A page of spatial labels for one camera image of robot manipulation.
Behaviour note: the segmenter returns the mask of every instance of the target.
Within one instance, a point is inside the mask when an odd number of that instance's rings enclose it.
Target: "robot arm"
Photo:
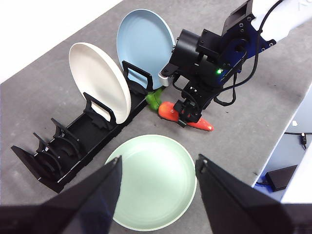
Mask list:
[[[235,101],[234,88],[253,76],[258,54],[286,37],[289,31],[312,17],[312,0],[249,0],[233,11],[226,19],[222,35],[206,29],[196,35],[182,30],[169,63],[159,73],[166,86],[181,91],[184,102],[178,100],[179,124],[197,122],[201,111],[212,100],[223,106]],[[235,84],[246,59],[255,56],[253,72],[243,82]],[[176,87],[179,76],[189,80],[184,89]],[[234,84],[224,84],[234,76]],[[225,103],[217,96],[233,88],[233,101]]]

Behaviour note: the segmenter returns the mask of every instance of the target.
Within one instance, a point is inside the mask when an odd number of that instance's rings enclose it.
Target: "plate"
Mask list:
[[[122,155],[120,196],[114,220],[136,231],[153,231],[178,220],[196,191],[194,162],[175,140],[135,137],[120,145],[106,163]]]
[[[158,73],[168,63],[175,44],[166,22],[156,13],[137,9],[130,12],[121,22],[117,34],[117,53],[120,65],[125,60],[150,73],[153,89],[162,85]],[[129,79],[147,87],[147,79],[129,71]]]
[[[129,88],[117,64],[100,48],[76,43],[69,51],[69,65],[75,83],[114,112],[116,123],[123,123],[131,109]],[[107,111],[92,103],[92,109],[110,121]]]

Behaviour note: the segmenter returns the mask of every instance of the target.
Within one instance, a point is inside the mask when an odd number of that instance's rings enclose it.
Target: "green plate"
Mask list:
[[[153,231],[178,220],[196,191],[195,166],[175,140],[160,135],[135,137],[107,159],[122,155],[120,196],[114,220],[136,231]]]

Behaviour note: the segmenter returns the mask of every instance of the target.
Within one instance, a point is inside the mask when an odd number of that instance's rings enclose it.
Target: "gray table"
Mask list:
[[[41,203],[55,195],[36,181],[10,147],[15,144],[34,152],[38,142],[32,133],[50,138],[55,130],[51,117],[67,125],[82,113],[84,99],[68,65],[68,51],[73,43],[92,43],[118,63],[118,25],[133,9],[147,8],[160,14],[177,37],[182,28],[198,34],[207,28],[221,34],[226,17],[243,2],[124,0],[1,84],[1,204]],[[214,132],[183,129],[145,108],[67,188],[101,167],[121,143],[143,134],[171,137],[184,145],[194,160],[198,153],[203,153],[234,176],[252,184],[311,84],[311,27],[310,21],[296,28],[260,55],[254,79],[237,88],[234,105],[222,107],[212,103],[203,112],[203,117],[214,125]],[[252,63],[245,63],[241,78],[249,73]],[[230,100],[231,95],[230,92],[222,94],[222,99]],[[175,102],[179,97],[180,93],[170,87],[162,99]],[[111,233],[135,232],[113,223]],[[199,188],[191,206],[177,222],[153,233],[211,233]]]

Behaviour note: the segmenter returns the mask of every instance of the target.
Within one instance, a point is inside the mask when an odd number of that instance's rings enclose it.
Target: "blue plate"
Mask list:
[[[120,65],[125,60],[153,77],[153,89],[162,85],[158,73],[168,63],[175,44],[166,22],[157,14],[146,9],[130,12],[121,22],[117,34],[117,53]],[[147,79],[129,70],[129,79],[147,87]]]

